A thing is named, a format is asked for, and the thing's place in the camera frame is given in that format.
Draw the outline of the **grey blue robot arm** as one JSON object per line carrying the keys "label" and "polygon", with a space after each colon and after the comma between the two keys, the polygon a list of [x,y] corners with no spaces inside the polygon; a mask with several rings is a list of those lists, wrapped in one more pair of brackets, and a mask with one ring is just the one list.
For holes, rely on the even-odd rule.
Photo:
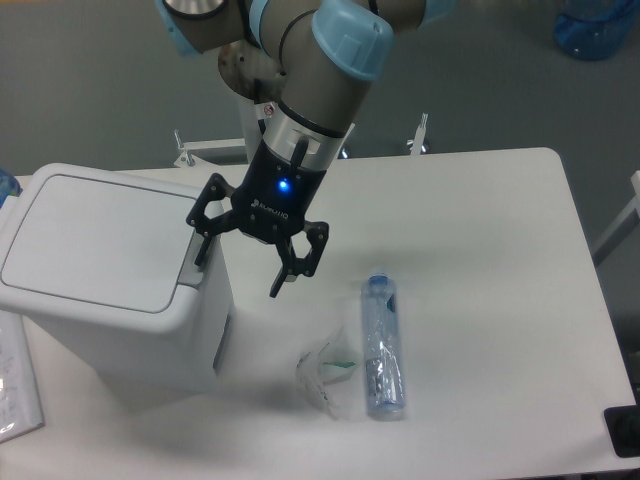
{"label": "grey blue robot arm", "polygon": [[239,186],[210,177],[187,216],[212,241],[238,230],[274,246],[282,262],[272,292],[316,272],[329,238],[309,208],[397,33],[440,19],[451,1],[160,1],[178,50],[200,55],[246,40],[279,66],[285,84]]}

